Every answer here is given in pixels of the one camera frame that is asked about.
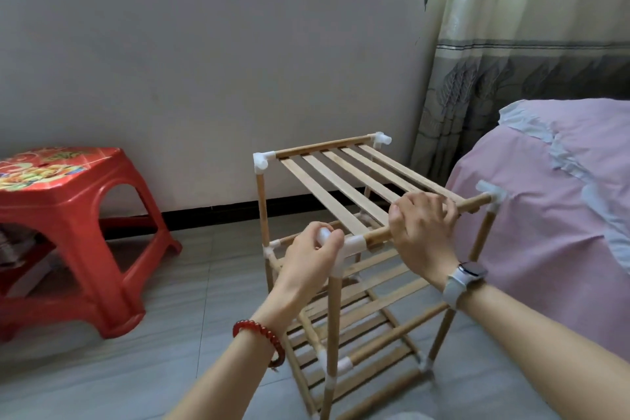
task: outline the person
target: person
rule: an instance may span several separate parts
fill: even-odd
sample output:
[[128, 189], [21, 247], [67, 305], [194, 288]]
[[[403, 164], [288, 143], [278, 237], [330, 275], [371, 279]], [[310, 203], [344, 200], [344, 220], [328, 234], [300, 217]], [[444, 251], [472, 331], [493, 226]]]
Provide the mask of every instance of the person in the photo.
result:
[[[400, 257], [439, 290], [459, 265], [449, 239], [456, 217], [454, 202], [427, 193], [407, 193], [389, 210]], [[278, 336], [323, 287], [343, 245], [343, 232], [335, 230], [318, 249], [315, 240], [322, 226], [331, 229], [325, 223], [311, 223], [295, 238], [275, 286], [251, 317]], [[462, 294], [457, 307], [501, 345], [562, 418], [630, 418], [630, 365], [623, 359], [483, 281]], [[242, 418], [273, 353], [267, 338], [241, 330], [166, 418]]]

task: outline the person's left hand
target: person's left hand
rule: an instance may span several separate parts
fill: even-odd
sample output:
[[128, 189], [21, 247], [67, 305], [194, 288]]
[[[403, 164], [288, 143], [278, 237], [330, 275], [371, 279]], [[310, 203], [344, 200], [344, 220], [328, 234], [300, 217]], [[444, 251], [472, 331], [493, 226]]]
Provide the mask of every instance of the person's left hand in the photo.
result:
[[280, 336], [306, 304], [319, 292], [335, 264], [343, 246], [343, 231], [333, 231], [326, 243], [317, 246], [321, 228], [333, 230], [326, 223], [312, 222], [287, 249], [282, 270], [273, 289], [252, 316], [254, 321]]

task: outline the red plastic stool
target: red plastic stool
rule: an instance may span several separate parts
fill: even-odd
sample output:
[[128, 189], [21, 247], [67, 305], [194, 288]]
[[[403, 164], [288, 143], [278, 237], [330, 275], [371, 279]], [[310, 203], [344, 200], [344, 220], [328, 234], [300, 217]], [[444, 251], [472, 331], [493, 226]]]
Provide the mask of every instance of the red plastic stool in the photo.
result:
[[[130, 184], [148, 217], [99, 220], [112, 187]], [[0, 273], [0, 337], [32, 324], [80, 319], [104, 338], [128, 333], [145, 311], [140, 293], [166, 249], [181, 251], [169, 233], [144, 179], [120, 148], [40, 148], [0, 161], [0, 223], [19, 223], [44, 234], [24, 265]], [[157, 233], [121, 273], [101, 229], [153, 226]], [[79, 285], [56, 297], [8, 297], [11, 286], [57, 247]]]

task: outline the forearm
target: forearm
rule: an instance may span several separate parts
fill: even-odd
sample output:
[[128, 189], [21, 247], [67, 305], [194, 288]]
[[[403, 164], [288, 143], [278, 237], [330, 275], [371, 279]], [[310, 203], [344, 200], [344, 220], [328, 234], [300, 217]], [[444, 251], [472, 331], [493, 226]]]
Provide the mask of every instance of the forearm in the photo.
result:
[[[251, 317], [281, 336], [290, 321], [286, 308], [270, 296]], [[275, 352], [258, 332], [243, 329], [197, 380], [167, 420], [240, 420]]]
[[621, 420], [630, 414], [630, 365], [488, 284], [458, 307], [477, 321], [567, 420]]

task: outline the pink bedsheet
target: pink bedsheet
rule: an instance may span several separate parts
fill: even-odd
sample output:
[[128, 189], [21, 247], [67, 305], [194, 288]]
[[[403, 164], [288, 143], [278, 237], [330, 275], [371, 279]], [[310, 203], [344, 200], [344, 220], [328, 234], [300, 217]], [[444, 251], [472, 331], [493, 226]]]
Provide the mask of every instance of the pink bedsheet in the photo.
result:
[[[581, 199], [584, 183], [552, 161], [545, 142], [499, 126], [457, 163], [447, 187], [468, 198], [484, 179], [509, 193], [479, 260], [491, 283], [630, 361], [630, 275], [603, 238], [603, 219]], [[482, 217], [457, 223], [460, 259]]]

